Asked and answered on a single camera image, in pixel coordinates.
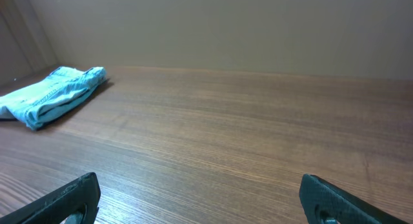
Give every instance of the wood grain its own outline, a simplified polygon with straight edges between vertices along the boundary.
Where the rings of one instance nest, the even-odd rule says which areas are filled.
[[[0,123],[0,215],[96,172],[100,223],[305,223],[311,173],[413,222],[411,81],[107,70],[38,132]]]

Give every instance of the denim fabric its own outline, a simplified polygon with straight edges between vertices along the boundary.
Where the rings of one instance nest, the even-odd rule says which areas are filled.
[[[36,130],[84,102],[105,76],[100,66],[86,72],[61,66],[44,80],[0,97],[0,118],[16,118]]]

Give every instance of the jeans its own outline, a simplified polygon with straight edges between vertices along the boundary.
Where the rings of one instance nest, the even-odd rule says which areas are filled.
[[[36,130],[84,102],[105,76],[100,66],[86,72],[61,66],[44,80],[0,97],[0,118],[16,118]]]

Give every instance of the brown wooden surface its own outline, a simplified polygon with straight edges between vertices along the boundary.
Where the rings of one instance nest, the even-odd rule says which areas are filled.
[[[0,123],[0,215],[96,172],[100,223],[305,223],[312,173],[413,222],[412,82],[107,70],[40,131]]]

